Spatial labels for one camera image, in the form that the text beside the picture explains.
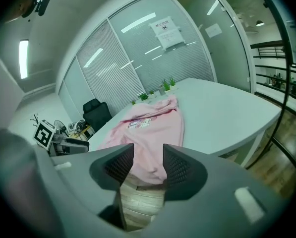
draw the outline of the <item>office room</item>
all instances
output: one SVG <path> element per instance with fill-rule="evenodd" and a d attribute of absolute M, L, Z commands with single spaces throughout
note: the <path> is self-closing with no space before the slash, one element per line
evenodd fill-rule
<path fill-rule="evenodd" d="M 202 224 L 216 237 L 273 221 L 296 190 L 296 28 L 279 3 L 17 0 L 0 136 L 30 149 L 54 229 L 21 218 L 65 237 L 193 236 L 197 209 L 221 218 Z"/>

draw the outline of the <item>potted plant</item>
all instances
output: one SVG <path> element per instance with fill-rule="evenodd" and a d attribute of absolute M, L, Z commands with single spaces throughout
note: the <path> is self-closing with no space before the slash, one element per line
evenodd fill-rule
<path fill-rule="evenodd" d="M 146 93 L 142 93 L 139 95 L 139 98 L 141 99 L 142 102 L 144 102 L 149 98 L 149 96 Z"/>
<path fill-rule="evenodd" d="M 173 77 L 170 77 L 170 85 L 172 90 L 177 90 L 176 82 L 174 81 Z"/>
<path fill-rule="evenodd" d="M 162 84 L 163 84 L 163 88 L 164 88 L 166 94 L 169 94 L 170 86 L 168 85 L 168 83 L 166 82 L 165 79 L 162 81 Z"/>
<path fill-rule="evenodd" d="M 151 98 L 155 98 L 155 97 L 156 97 L 156 95 L 154 94 L 153 91 L 150 91 L 149 93 L 150 93 L 150 97 L 151 97 Z"/>

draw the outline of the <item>table leg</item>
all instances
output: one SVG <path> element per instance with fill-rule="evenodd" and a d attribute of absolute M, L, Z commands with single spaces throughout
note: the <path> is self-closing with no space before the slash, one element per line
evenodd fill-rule
<path fill-rule="evenodd" d="M 255 139 L 239 148 L 238 155 L 235 159 L 236 163 L 238 163 L 242 167 L 244 167 L 248 163 L 248 161 L 258 148 L 264 133 L 265 131 L 261 132 L 258 136 L 256 136 Z"/>

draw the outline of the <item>small green plant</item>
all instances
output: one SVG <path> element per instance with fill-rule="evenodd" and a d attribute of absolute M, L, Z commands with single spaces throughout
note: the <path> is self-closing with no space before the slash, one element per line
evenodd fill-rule
<path fill-rule="evenodd" d="M 164 90 L 165 90 L 165 91 L 169 91 L 170 86 L 168 85 L 168 83 L 166 82 L 166 80 L 163 80 L 163 81 L 162 81 L 162 84 L 163 84 Z"/>
<path fill-rule="evenodd" d="M 146 93 L 142 93 L 142 94 L 140 94 L 139 97 L 140 97 L 140 99 L 141 99 L 142 101 L 144 101 L 144 100 L 146 100 L 146 99 L 149 98 L 149 96 L 148 96 Z"/>
<path fill-rule="evenodd" d="M 173 77 L 170 77 L 170 85 L 175 86 L 176 82 L 174 81 Z"/>

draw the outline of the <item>fluorescent light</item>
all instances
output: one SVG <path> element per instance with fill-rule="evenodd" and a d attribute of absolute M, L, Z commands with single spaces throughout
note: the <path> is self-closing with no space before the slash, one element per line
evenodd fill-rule
<path fill-rule="evenodd" d="M 129 64 L 131 64 L 133 62 L 133 60 L 132 61 L 130 61 L 130 62 L 128 62 L 128 63 L 126 63 L 123 67 L 121 67 L 120 69 L 123 69 L 123 68 L 125 68 L 126 66 L 128 66 Z"/>
<path fill-rule="evenodd" d="M 191 44 L 193 44 L 193 43 L 196 43 L 196 42 L 191 42 L 191 43 L 189 43 L 189 44 L 186 44 L 186 45 L 188 46 L 188 45 L 191 45 Z"/>
<path fill-rule="evenodd" d="M 92 61 L 100 54 L 100 52 L 103 51 L 103 49 L 98 49 L 94 54 L 93 56 L 88 60 L 88 62 L 84 65 L 84 68 L 87 68 L 91 63 Z"/>
<path fill-rule="evenodd" d="M 97 76 L 100 76 L 100 75 L 106 73 L 107 71 L 110 71 L 111 69 L 115 68 L 116 66 L 117 66 L 117 64 L 116 63 L 113 63 L 108 68 L 102 69 L 100 72 L 96 73 L 96 75 Z"/>
<path fill-rule="evenodd" d="M 28 77 L 27 67 L 27 52 L 28 52 L 28 40 L 20 41 L 19 44 L 19 67 L 21 79 Z"/>
<path fill-rule="evenodd" d="M 158 56 L 158 57 L 156 57 L 156 58 L 153 58 L 152 60 L 154 60 L 154 59 L 157 59 L 157 58 L 159 58 L 159 57 L 161 57 L 162 55 L 160 55 L 160 56 Z"/>
<path fill-rule="evenodd" d="M 213 10 L 215 10 L 216 6 L 219 4 L 218 0 L 215 0 L 214 4 L 212 5 L 212 7 L 209 9 L 207 15 L 211 15 Z"/>
<path fill-rule="evenodd" d="M 125 33 L 125 32 L 127 32 L 127 31 L 129 31 L 131 28 L 134 28 L 135 26 L 137 26 L 137 25 L 139 25 L 139 24 L 141 24 L 141 23 L 143 23 L 143 22 L 145 22 L 145 21 L 147 21 L 147 20 L 149 20 L 149 19 L 151 19 L 151 18 L 154 18 L 155 16 L 156 16 L 155 12 L 153 12 L 153 13 L 151 13 L 151 14 L 149 14 L 149 15 L 146 15 L 145 17 L 140 18 L 140 19 L 138 19 L 137 21 L 131 23 L 131 24 L 128 25 L 128 26 L 126 26 L 126 27 L 123 28 L 121 31 L 122 31 L 123 33 Z"/>
<path fill-rule="evenodd" d="M 157 50 L 158 48 L 160 48 L 161 46 L 158 46 L 158 47 L 156 47 L 156 48 L 154 48 L 154 49 L 152 49 L 152 50 L 150 50 L 150 51 L 148 51 L 148 52 L 146 52 L 146 53 L 144 53 L 145 55 L 146 54 L 148 54 L 148 53 L 150 53 L 150 52 L 152 52 L 152 51 L 154 51 L 154 50 Z"/>

